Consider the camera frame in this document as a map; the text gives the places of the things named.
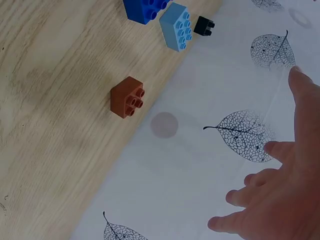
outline black lego brick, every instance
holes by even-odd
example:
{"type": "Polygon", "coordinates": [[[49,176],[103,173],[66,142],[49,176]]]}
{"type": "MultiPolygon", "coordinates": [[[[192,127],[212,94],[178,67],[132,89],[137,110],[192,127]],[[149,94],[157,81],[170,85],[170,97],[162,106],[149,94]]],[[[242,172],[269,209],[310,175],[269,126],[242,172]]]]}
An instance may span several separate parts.
{"type": "Polygon", "coordinates": [[[196,22],[194,32],[201,36],[211,36],[211,28],[214,28],[215,24],[210,19],[207,19],[203,16],[199,16],[198,21],[196,22]]]}

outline hand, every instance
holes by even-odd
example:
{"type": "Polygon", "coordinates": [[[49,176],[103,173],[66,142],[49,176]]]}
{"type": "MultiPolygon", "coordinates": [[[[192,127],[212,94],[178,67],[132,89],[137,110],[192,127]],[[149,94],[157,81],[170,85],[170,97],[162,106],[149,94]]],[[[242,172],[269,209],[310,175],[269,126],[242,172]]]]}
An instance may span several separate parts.
{"type": "Polygon", "coordinates": [[[245,210],[213,217],[208,227],[245,240],[320,239],[320,87],[293,67],[295,142],[268,142],[265,151],[282,163],[244,179],[226,201],[245,210]]]}

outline leaf stem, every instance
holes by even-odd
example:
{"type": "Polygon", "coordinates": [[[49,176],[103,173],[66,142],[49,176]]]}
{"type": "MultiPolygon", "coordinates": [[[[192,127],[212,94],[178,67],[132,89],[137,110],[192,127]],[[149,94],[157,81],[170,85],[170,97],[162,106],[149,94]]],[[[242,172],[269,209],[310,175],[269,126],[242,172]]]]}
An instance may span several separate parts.
{"type": "Polygon", "coordinates": [[[251,135],[256,135],[256,136],[262,136],[265,133],[265,132],[262,132],[260,134],[256,134],[256,133],[253,133],[253,132],[249,132],[252,128],[250,128],[248,131],[241,131],[241,130],[232,129],[232,128],[228,128],[228,127],[205,126],[203,128],[203,130],[206,130],[206,129],[222,129],[222,130],[235,131],[235,132],[238,132],[238,133],[241,133],[241,134],[251,134],[251,135]]]}
{"type": "Polygon", "coordinates": [[[232,129],[232,128],[228,128],[228,127],[219,127],[219,126],[205,126],[205,127],[203,128],[203,130],[206,130],[206,129],[222,129],[222,130],[235,131],[235,132],[238,132],[238,133],[245,133],[245,131],[241,131],[241,130],[237,130],[237,129],[232,129]]]}
{"type": "Polygon", "coordinates": [[[104,219],[106,220],[106,223],[107,223],[107,224],[109,224],[109,222],[108,222],[108,220],[107,220],[107,218],[106,218],[106,212],[105,212],[105,211],[103,211],[103,213],[102,213],[102,214],[103,214],[104,219]]]}

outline finger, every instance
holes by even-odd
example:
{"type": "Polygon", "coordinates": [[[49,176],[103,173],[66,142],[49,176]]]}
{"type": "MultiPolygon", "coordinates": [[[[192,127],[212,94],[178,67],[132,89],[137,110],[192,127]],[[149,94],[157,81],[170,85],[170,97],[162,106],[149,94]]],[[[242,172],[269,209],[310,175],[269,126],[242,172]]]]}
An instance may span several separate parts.
{"type": "Polygon", "coordinates": [[[289,73],[289,86],[293,94],[295,103],[310,91],[314,90],[315,85],[310,77],[302,73],[298,66],[291,68],[289,73]]]}
{"type": "Polygon", "coordinates": [[[255,175],[254,173],[251,173],[251,174],[247,175],[247,176],[244,178],[244,185],[248,186],[248,185],[250,184],[251,178],[252,178],[254,175],[255,175]]]}
{"type": "Polygon", "coordinates": [[[233,206],[247,208],[258,192],[258,187],[249,185],[240,190],[229,191],[225,196],[225,200],[233,206]]]}
{"type": "Polygon", "coordinates": [[[273,177],[277,174],[277,170],[273,168],[264,169],[257,174],[255,174],[250,179],[250,185],[255,187],[261,187],[265,185],[269,180],[273,179],[273,177]]]}
{"type": "Polygon", "coordinates": [[[218,233],[237,234],[241,229],[243,212],[234,212],[228,216],[215,216],[208,222],[208,228],[218,233]]]}
{"type": "Polygon", "coordinates": [[[285,164],[288,159],[295,157],[295,143],[293,141],[269,141],[264,145],[264,151],[285,164]]]}

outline dark blue duplo brick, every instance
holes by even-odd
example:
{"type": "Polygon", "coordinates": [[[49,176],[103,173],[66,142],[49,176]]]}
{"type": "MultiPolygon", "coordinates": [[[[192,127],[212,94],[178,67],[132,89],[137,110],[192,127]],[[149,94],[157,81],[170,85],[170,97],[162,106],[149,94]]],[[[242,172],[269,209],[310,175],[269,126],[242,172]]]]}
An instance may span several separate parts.
{"type": "Polygon", "coordinates": [[[171,0],[123,0],[128,19],[146,25],[154,20],[160,10],[171,0]]]}

